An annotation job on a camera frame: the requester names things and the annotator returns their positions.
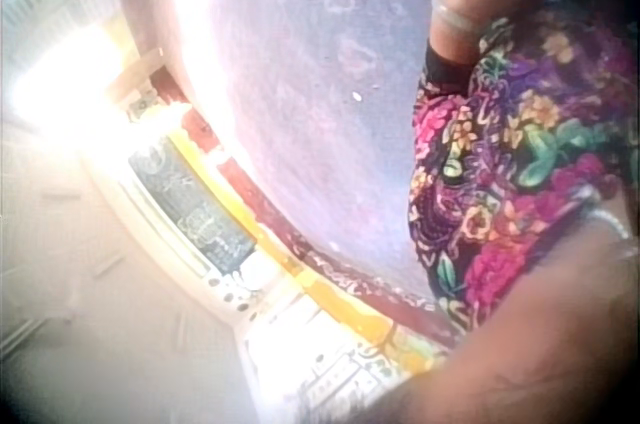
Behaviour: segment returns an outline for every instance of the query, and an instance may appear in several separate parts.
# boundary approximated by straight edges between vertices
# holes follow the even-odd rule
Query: white wall
[[[34,422],[257,422],[231,329],[133,240],[77,156],[2,131],[2,340],[48,319],[2,363],[4,397]]]

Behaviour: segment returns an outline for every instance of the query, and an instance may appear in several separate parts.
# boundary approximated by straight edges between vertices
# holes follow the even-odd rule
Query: wrist
[[[472,22],[478,28],[485,28],[491,23],[491,16],[482,12],[477,4],[469,3],[468,0],[441,0],[442,4],[451,11]]]
[[[435,14],[431,21],[429,43],[443,59],[462,65],[474,65],[480,56],[479,38],[451,26]]]

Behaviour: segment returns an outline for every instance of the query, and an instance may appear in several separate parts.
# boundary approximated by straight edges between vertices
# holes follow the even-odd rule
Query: yellow stripe
[[[253,213],[244,202],[229,191],[225,185],[218,182],[207,170],[200,158],[202,151],[191,141],[185,130],[174,131],[169,134],[169,138],[216,198],[256,239],[258,245],[296,278],[309,297],[334,319],[351,328],[372,346],[377,347],[383,343],[392,331],[393,321],[391,319],[330,284],[324,277],[298,261],[295,256],[283,250],[282,246],[273,242],[262,231]],[[404,331],[400,328],[396,332],[402,334]],[[433,359],[430,356],[424,356],[415,350],[400,350],[393,346],[384,346],[380,351],[413,374],[428,370],[433,365]]]

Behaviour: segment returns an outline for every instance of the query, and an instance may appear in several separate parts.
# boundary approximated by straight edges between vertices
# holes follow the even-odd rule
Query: person
[[[321,422],[584,422],[637,363],[637,63],[562,1],[433,5],[409,226],[468,335]]]

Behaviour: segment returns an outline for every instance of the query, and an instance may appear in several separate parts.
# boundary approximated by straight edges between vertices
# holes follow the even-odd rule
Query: yellow flower print
[[[483,206],[472,206],[467,210],[460,230],[468,239],[483,241],[491,230],[493,215]]]
[[[411,186],[410,186],[410,198],[413,201],[418,194],[424,189],[424,187],[428,187],[433,183],[433,177],[427,175],[423,166],[420,166],[413,173],[413,177],[411,178]]]
[[[556,125],[560,119],[560,109],[546,96],[538,96],[529,90],[522,94],[520,113],[523,121],[533,119],[545,129]]]
[[[471,143],[478,139],[478,136],[471,132],[472,129],[471,121],[458,122],[453,126],[453,141],[458,150],[471,150]]]
[[[547,37],[542,48],[547,53],[547,56],[555,57],[561,64],[568,64],[573,61],[573,48],[569,38],[561,32],[555,32]]]
[[[524,136],[524,132],[518,129],[520,119],[517,117],[507,116],[507,120],[509,121],[509,125],[504,130],[504,142],[510,144],[512,149],[515,149],[518,147],[518,144],[520,144],[520,141]]]
[[[460,106],[460,109],[458,109],[458,121],[469,121],[472,117],[473,114],[468,106]]]

